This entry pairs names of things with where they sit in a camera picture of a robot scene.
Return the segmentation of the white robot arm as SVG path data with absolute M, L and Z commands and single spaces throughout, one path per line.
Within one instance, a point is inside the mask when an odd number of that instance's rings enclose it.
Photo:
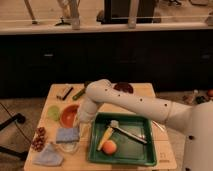
M 107 79 L 90 83 L 77 112 L 91 122 L 99 108 L 112 104 L 166 125 L 186 136 L 182 171 L 213 171 L 213 101 L 196 106 L 117 91 Z

